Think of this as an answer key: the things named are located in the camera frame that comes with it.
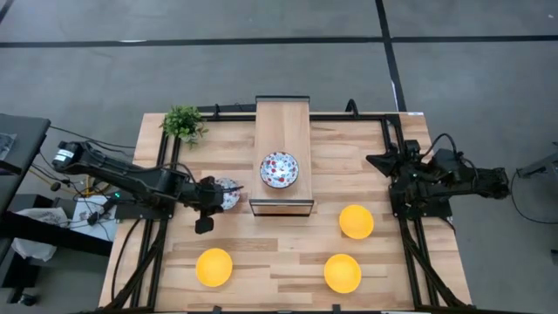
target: yellow bowl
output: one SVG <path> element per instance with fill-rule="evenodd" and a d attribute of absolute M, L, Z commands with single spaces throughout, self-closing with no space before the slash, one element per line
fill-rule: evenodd
<path fill-rule="evenodd" d="M 208 249 L 195 264 L 195 275 L 207 287 L 218 287 L 227 282 L 233 272 L 233 260 L 223 249 Z"/>
<path fill-rule="evenodd" d="M 374 229 L 374 218 L 368 209 L 360 205 L 349 205 L 341 212 L 339 225 L 348 237 L 364 239 Z"/>
<path fill-rule="evenodd" d="M 357 261 L 346 254 L 336 254 L 323 268 L 325 282 L 338 293 L 350 293 L 360 284 L 362 273 Z"/>

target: concrete floor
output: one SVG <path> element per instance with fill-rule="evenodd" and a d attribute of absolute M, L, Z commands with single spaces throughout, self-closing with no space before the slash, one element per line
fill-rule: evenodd
<path fill-rule="evenodd" d="M 552 0 L 385 1 L 385 8 L 394 37 L 558 33 Z M 0 42 L 380 35 L 374 2 L 362 0 L 16 0 L 0 24 Z M 553 152 L 558 43 L 395 44 L 394 50 L 409 111 L 425 112 L 431 135 L 450 133 L 477 167 L 511 174 Z M 143 113 L 251 103 L 256 94 L 308 94 L 317 111 L 342 109 L 349 98 L 363 111 L 393 111 L 385 60 L 382 44 L 0 49 L 0 111 L 49 118 L 123 144 L 136 141 Z M 49 131 L 43 152 L 51 156 L 60 140 L 70 139 Z M 527 215 L 558 221 L 556 188 L 543 177 L 517 181 L 518 205 Z M 53 196 L 33 176 L 20 192 Z M 523 220 L 509 199 L 464 196 L 452 205 L 474 303 L 554 313 L 558 266 L 549 250 L 558 248 L 558 228 Z M 40 305 L 2 304 L 0 311 L 93 309 L 106 259 L 71 252 L 59 258 L 77 266 L 41 274 Z"/>

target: wooden board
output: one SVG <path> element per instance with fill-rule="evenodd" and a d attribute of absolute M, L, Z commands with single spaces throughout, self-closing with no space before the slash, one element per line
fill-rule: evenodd
<path fill-rule="evenodd" d="M 136 162 L 142 166 L 156 160 L 162 117 L 144 117 L 136 149 Z M 407 139 L 430 146 L 424 116 L 402 113 L 401 121 Z M 254 122 L 207 123 L 209 133 L 197 148 L 182 146 L 180 161 L 192 168 L 196 179 L 230 177 L 245 188 L 238 206 L 215 215 L 214 231 L 205 235 L 194 233 L 198 215 L 177 207 L 168 226 L 157 311 L 211 311 L 214 305 L 225 311 L 327 311 L 332 304 L 341 304 L 344 310 L 412 309 L 403 244 L 387 195 L 389 180 L 364 160 L 366 154 L 384 152 L 379 123 L 311 122 L 310 126 L 316 206 L 309 218 L 252 216 L 248 196 L 253 182 Z M 374 232 L 361 241 L 345 237 L 338 227 L 341 209 L 352 203 L 366 206 L 376 221 Z M 470 302 L 452 230 L 440 219 L 423 222 L 432 266 L 457 297 Z M 119 225 L 99 305 L 110 301 L 112 271 L 130 226 L 130 222 Z M 140 224 L 126 245 L 117 291 L 134 271 L 142 230 Z M 235 264 L 230 280 L 219 288 L 204 287 L 195 278 L 198 256 L 213 247 L 227 250 Z M 361 284 L 348 295 L 331 291 L 323 280 L 325 261 L 337 253 L 352 255 L 362 268 Z M 418 274 L 427 304 L 424 275 Z M 145 304 L 148 282 L 144 280 L 140 304 Z"/>
<path fill-rule="evenodd" d="M 298 162 L 298 177 L 288 188 L 271 188 L 260 177 L 262 160 L 274 152 L 292 154 Z M 284 205 L 281 200 L 312 200 L 310 109 L 307 101 L 258 101 L 253 162 L 251 199 L 274 200 L 276 205 Z M 310 206 L 253 204 L 258 214 L 308 214 Z"/>

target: potted plant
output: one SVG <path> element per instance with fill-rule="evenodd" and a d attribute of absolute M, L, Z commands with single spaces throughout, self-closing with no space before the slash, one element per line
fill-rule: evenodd
<path fill-rule="evenodd" d="M 161 127 L 169 135 L 181 138 L 190 148 L 198 144 L 198 139 L 209 131 L 203 125 L 198 108 L 192 106 L 171 107 Z"/>

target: black desk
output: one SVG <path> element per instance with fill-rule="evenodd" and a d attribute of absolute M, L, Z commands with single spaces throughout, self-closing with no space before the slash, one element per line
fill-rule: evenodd
<path fill-rule="evenodd" d="M 17 237 L 109 256 L 112 248 L 111 242 L 39 222 L 6 210 L 43 145 L 50 124 L 48 119 L 0 113 L 0 133 L 17 135 L 4 161 L 21 169 L 19 174 L 0 175 L 0 237 L 9 239 L 9 241 Z"/>
<path fill-rule="evenodd" d="M 0 113 L 0 133 L 17 135 L 10 152 L 3 161 L 21 169 L 20 174 L 0 175 L 0 214 L 10 205 L 11 199 L 43 145 L 46 130 L 50 125 L 51 122 L 48 119 Z"/>

